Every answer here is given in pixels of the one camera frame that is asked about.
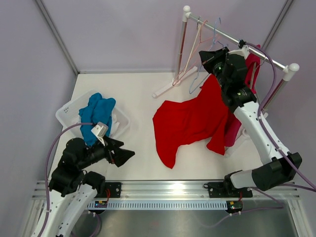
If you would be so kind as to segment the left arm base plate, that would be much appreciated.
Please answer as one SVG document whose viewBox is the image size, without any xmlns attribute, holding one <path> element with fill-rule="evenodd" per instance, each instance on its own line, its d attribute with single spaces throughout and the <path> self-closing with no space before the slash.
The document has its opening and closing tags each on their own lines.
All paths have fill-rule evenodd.
<svg viewBox="0 0 316 237">
<path fill-rule="evenodd" d="M 105 182 L 97 189 L 96 198 L 120 198 L 121 188 L 121 182 Z"/>
</svg>

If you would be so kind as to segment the pink wire hanger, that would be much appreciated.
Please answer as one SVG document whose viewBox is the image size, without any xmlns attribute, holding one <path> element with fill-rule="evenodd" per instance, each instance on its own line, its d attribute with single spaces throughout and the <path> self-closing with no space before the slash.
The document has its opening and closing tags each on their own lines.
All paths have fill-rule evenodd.
<svg viewBox="0 0 316 237">
<path fill-rule="evenodd" d="M 179 72 L 176 73 L 172 81 L 172 84 L 171 84 L 172 86 L 178 86 L 184 80 L 184 78 L 189 75 L 189 71 L 192 70 L 193 68 L 197 68 L 196 71 L 199 71 L 201 67 L 201 63 L 198 62 L 198 51 L 202 50 L 202 46 L 206 46 L 206 44 L 208 43 L 209 46 L 205 48 L 204 50 L 211 50 L 214 47 L 214 45 L 217 43 L 218 34 L 215 31 L 216 28 L 213 30 L 212 36 L 203 38 L 202 36 L 203 28 L 206 26 L 207 23 L 208 23 L 207 20 L 204 20 L 203 22 L 199 21 L 200 33 L 197 38 L 194 54 L 188 64 L 187 71 L 185 74 L 183 74 L 181 72 L 183 68 L 180 68 Z"/>
</svg>

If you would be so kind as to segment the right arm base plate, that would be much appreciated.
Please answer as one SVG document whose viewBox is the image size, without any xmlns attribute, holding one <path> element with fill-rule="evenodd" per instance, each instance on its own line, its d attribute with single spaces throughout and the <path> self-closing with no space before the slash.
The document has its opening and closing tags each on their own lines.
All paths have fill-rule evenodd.
<svg viewBox="0 0 316 237">
<path fill-rule="evenodd" d="M 252 198 L 253 193 L 247 188 L 237 189 L 227 182 L 208 182 L 203 187 L 207 189 L 210 198 Z"/>
</svg>

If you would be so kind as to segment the red t shirt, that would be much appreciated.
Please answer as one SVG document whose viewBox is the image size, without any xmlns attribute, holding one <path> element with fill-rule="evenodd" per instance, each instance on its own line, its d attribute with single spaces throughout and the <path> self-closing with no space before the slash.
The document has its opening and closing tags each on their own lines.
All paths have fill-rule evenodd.
<svg viewBox="0 0 316 237">
<path fill-rule="evenodd" d="M 206 147 L 225 153 L 225 126 L 228 108 L 214 75 L 201 86 L 197 97 L 184 102 L 164 101 L 153 116 L 157 154 L 172 169 L 178 148 L 209 138 Z"/>
</svg>

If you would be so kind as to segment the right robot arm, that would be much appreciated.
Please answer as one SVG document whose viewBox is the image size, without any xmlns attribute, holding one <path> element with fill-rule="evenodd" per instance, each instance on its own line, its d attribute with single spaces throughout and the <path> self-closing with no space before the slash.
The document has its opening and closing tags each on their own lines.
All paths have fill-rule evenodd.
<svg viewBox="0 0 316 237">
<path fill-rule="evenodd" d="M 245 128 L 262 162 L 262 166 L 253 170 L 226 175 L 224 192 L 235 196 L 242 188 L 253 187 L 266 191 L 293 180 L 302 158 L 278 139 L 264 118 L 254 93 L 245 83 L 248 46 L 232 51 L 227 47 L 216 51 L 200 51 L 199 56 L 204 69 L 216 77 L 222 101 Z"/>
</svg>

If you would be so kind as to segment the blue t shirt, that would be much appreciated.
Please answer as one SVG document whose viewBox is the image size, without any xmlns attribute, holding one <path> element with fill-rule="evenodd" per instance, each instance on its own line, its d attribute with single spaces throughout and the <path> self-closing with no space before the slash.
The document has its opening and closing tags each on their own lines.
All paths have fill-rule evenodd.
<svg viewBox="0 0 316 237">
<path fill-rule="evenodd" d="M 100 93 L 95 93 L 90 96 L 86 107 L 79 109 L 79 116 L 81 117 L 81 123 L 93 123 L 97 124 L 102 122 L 108 127 L 106 135 L 109 137 L 112 127 L 112 111 L 116 105 L 114 98 L 103 98 Z M 97 138 L 91 132 L 93 125 L 82 125 L 80 127 L 83 135 L 83 140 L 88 146 L 93 146 Z"/>
</svg>

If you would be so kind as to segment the white t shirt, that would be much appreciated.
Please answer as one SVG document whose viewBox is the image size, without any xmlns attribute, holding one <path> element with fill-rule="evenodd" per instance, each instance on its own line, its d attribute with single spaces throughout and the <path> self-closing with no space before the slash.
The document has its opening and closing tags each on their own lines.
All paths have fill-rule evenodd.
<svg viewBox="0 0 316 237">
<path fill-rule="evenodd" d="M 112 113 L 111 116 L 112 116 L 112 126 L 111 126 L 110 136 L 114 136 L 116 132 L 118 131 L 120 122 L 118 121 L 116 114 Z M 72 122 L 79 123 L 80 120 L 81 120 L 81 117 L 79 115 L 76 115 L 75 118 L 72 119 Z"/>
</svg>

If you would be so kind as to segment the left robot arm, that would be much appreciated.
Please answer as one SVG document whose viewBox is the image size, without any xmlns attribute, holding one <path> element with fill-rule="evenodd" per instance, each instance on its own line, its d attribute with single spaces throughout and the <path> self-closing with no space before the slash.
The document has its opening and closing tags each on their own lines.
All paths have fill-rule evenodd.
<svg viewBox="0 0 316 237">
<path fill-rule="evenodd" d="M 92 147 L 81 138 L 66 143 L 61 159 L 45 181 L 46 204 L 33 237 L 68 237 L 79 217 L 94 198 L 120 196 L 120 187 L 106 182 L 105 176 L 85 169 L 101 160 L 121 167 L 135 155 L 122 148 L 122 141 L 104 136 Z"/>
</svg>

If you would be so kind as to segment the light blue wire hanger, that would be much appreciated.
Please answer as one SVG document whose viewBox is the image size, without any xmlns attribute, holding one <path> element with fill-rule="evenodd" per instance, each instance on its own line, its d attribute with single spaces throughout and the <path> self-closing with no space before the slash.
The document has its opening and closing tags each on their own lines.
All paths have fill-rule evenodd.
<svg viewBox="0 0 316 237">
<path fill-rule="evenodd" d="M 212 35 L 210 37 L 207 37 L 205 39 L 203 39 L 202 36 L 202 31 L 204 26 L 206 25 L 208 21 L 205 20 L 203 21 L 203 23 L 200 25 L 198 24 L 197 26 L 197 34 L 192 46 L 192 50 L 190 52 L 189 58 L 187 63 L 189 63 L 189 61 L 196 57 L 195 62 L 192 64 L 192 68 L 194 66 L 197 67 L 197 74 L 194 77 L 194 79 L 192 80 L 190 87 L 189 87 L 189 94 L 193 94 L 200 86 L 202 86 L 202 84 L 204 83 L 204 81 L 207 79 L 207 77 L 209 76 L 209 74 L 207 74 L 205 77 L 203 77 L 201 80 L 199 80 L 199 75 L 200 72 L 202 70 L 202 63 L 200 62 L 200 60 L 198 59 L 198 51 L 199 50 L 206 50 L 206 51 L 210 51 L 212 49 L 215 49 L 216 45 L 220 45 L 222 47 L 224 47 L 225 45 L 223 43 L 221 43 L 219 41 L 220 36 L 218 33 L 216 33 L 216 30 L 218 28 L 220 28 L 222 21 L 221 21 L 221 17 L 218 17 L 215 22 L 214 22 L 214 30 L 212 30 Z"/>
</svg>

